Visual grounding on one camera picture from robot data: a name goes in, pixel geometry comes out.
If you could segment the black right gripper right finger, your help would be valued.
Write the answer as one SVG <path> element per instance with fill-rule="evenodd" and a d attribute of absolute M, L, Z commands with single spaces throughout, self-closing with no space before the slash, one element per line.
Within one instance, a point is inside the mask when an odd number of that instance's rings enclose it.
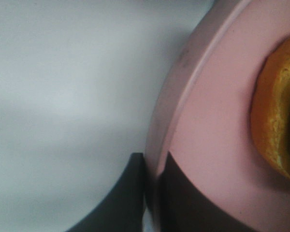
<path fill-rule="evenodd" d="M 219 208 L 186 177 L 167 154 L 159 184 L 162 232 L 252 232 L 254 229 Z"/>

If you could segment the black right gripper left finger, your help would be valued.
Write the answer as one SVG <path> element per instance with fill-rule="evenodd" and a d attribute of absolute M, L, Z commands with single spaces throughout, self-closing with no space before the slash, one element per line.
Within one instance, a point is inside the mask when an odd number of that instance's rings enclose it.
<path fill-rule="evenodd" d="M 141 232 L 143 230 L 145 160 L 133 153 L 107 196 L 70 232 Z"/>

